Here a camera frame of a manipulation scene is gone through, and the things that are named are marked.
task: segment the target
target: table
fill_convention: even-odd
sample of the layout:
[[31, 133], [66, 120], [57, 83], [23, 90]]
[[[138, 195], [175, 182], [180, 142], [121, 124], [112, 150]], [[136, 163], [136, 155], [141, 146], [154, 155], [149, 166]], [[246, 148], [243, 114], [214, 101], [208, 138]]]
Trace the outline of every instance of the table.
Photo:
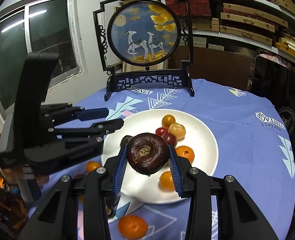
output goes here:
[[[113, 93], [105, 102], [105, 89], [81, 101], [86, 109], [107, 107], [107, 120], [125, 118], [147, 109], [184, 111], [202, 120], [213, 132], [219, 149], [214, 177], [236, 177], [248, 192], [280, 240], [285, 239], [295, 203], [295, 167], [289, 135], [272, 103], [249, 92], [221, 86], [203, 79], [193, 80], [195, 97], [187, 89], [141, 84]], [[62, 127], [89, 127], [93, 121], [75, 120]], [[50, 176], [42, 195], [64, 174], [86, 173], [86, 162]], [[29, 216], [38, 202], [28, 204]], [[190, 200], [165, 205], [144, 204], [134, 211], [149, 225], [143, 239], [183, 240]], [[79, 211], [79, 239], [82, 239], [82, 210]], [[217, 239], [217, 207], [212, 197], [212, 239]], [[112, 240], [124, 239], [117, 221], [110, 223]]]

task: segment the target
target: window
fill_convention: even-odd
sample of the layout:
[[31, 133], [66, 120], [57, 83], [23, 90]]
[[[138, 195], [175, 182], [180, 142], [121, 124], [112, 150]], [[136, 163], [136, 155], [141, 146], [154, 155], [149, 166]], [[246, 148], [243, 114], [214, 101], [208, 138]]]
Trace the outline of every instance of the window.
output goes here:
[[0, 19], [0, 111], [14, 109], [21, 71], [29, 52], [60, 53], [50, 86], [80, 70], [71, 29], [72, 0], [40, 0]]

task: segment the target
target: white deer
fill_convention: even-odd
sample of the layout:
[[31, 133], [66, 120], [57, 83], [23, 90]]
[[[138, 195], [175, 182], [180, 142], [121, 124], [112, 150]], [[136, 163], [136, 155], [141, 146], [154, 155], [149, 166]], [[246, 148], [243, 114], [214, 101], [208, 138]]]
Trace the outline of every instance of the white deer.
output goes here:
[[135, 34], [136, 32], [134, 31], [128, 31], [127, 32], [129, 34], [129, 48], [128, 48], [128, 53], [133, 55], [133, 59], [135, 60], [135, 55], [138, 54], [138, 52], [135, 52], [135, 49], [136, 48], [139, 48], [139, 47], [143, 47], [143, 49], [145, 50], [145, 54], [144, 54], [144, 60], [147, 60], [148, 59], [148, 48], [146, 46], [146, 40], [139, 40], [139, 41], [133, 41], [132, 39], [132, 36], [133, 34]]
[[153, 39], [154, 34], [153, 33], [149, 33], [149, 32], [147, 32], [147, 33], [150, 36], [149, 39], [148, 39], [148, 46], [151, 49], [152, 58], [154, 58], [154, 49], [157, 48], [157, 47], [160, 47], [161, 48], [161, 50], [162, 50], [162, 57], [164, 57], [163, 42], [161, 41], [159, 43], [157, 43], [157, 42], [154, 42], [153, 43], [152, 39]]

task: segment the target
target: window pane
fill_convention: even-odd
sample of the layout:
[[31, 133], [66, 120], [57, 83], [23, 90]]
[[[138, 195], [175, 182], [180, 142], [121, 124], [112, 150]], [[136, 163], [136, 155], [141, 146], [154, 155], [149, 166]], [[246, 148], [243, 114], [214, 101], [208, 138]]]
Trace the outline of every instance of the window pane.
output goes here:
[[67, 14], [67, 0], [51, 0], [30, 6], [32, 51], [58, 52], [56, 77], [76, 68]]
[[26, 56], [24, 12], [20, 12], [0, 23], [0, 100], [4, 109], [15, 102]]

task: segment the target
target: tablecloth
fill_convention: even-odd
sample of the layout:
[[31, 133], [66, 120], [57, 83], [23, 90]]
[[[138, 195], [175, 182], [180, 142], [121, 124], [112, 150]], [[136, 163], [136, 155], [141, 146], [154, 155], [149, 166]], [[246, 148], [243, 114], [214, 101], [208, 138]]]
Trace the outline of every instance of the tablecloth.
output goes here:
[[[147, 109], [169, 108], [194, 115], [213, 132], [219, 149], [214, 177], [236, 177], [248, 192], [280, 240], [285, 239], [295, 203], [295, 167], [289, 135], [272, 103], [247, 91], [222, 86], [203, 79], [193, 80], [195, 97], [187, 89], [141, 84], [113, 93], [105, 102], [105, 89], [78, 105], [86, 109], [107, 107], [106, 120], [125, 118]], [[95, 121], [75, 120], [62, 127], [89, 127]], [[50, 176], [42, 196], [64, 174], [86, 173], [86, 162]], [[28, 204], [31, 216], [39, 203]], [[190, 200], [177, 203], [144, 204], [133, 213], [149, 225], [143, 239], [183, 240]], [[83, 216], [79, 211], [79, 239], [83, 239]], [[212, 197], [212, 239], [217, 239], [217, 207]], [[117, 221], [110, 223], [112, 240], [122, 240]]]

